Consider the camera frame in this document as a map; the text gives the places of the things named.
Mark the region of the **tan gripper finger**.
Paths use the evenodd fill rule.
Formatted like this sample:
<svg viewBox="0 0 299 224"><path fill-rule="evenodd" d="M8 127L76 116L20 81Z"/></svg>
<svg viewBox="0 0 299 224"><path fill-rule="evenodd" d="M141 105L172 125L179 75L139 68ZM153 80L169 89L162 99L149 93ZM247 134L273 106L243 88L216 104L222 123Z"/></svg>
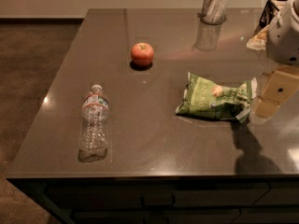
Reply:
<svg viewBox="0 0 299 224"><path fill-rule="evenodd" d="M270 118L278 112L279 108L278 103L259 97L254 108L254 114L261 118Z"/></svg>

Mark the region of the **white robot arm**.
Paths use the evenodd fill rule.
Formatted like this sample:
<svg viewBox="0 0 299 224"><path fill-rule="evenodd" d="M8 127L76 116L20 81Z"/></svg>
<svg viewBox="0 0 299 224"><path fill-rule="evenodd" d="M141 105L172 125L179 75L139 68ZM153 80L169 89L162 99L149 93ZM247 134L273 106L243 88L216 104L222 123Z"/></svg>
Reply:
<svg viewBox="0 0 299 224"><path fill-rule="evenodd" d="M263 85L253 114L270 119L299 89L299 0L288 0L271 20L266 55L279 64Z"/></svg>

